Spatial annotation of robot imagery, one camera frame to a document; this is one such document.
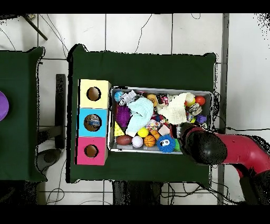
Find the red ball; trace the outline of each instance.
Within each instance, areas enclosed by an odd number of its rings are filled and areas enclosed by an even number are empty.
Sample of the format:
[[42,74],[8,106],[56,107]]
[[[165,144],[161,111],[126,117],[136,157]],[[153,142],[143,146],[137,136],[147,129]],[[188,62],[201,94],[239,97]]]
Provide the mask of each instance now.
[[205,98],[202,96],[195,97],[195,102],[202,106],[203,104],[205,104]]

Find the blue fuzzy ball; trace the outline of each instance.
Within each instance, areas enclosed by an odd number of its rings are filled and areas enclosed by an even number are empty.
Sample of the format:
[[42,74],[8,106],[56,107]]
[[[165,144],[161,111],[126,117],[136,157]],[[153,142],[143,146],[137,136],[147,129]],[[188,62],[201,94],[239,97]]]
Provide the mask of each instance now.
[[164,153],[171,153],[175,149],[175,139],[170,135],[160,136],[157,141],[158,149]]
[[116,102],[118,102],[120,100],[120,98],[123,96],[124,92],[123,91],[117,91],[114,94],[114,99],[116,100]]

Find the purple plush toy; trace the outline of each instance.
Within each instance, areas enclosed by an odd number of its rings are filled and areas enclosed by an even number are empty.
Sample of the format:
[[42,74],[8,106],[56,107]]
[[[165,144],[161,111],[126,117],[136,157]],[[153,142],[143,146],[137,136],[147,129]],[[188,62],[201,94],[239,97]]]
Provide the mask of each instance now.
[[118,106],[118,112],[116,114],[116,122],[121,127],[127,127],[130,120],[130,109],[127,106]]

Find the basketball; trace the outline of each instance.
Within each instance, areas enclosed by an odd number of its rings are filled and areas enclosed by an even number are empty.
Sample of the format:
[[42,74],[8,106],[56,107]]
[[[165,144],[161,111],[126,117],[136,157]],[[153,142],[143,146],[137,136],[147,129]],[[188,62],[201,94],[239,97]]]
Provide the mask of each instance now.
[[152,135],[147,135],[144,138],[143,142],[147,147],[153,147],[155,145],[155,143],[156,143],[156,139]]

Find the orange ball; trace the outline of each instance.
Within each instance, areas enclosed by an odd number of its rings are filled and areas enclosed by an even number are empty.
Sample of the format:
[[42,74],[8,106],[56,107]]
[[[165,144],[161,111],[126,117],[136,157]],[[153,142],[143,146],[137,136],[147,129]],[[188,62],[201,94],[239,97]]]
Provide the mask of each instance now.
[[143,142],[147,147],[153,147],[156,143],[156,139],[152,135],[147,135]]
[[151,130],[150,133],[155,137],[156,140],[159,139],[160,134],[158,133],[157,130]]

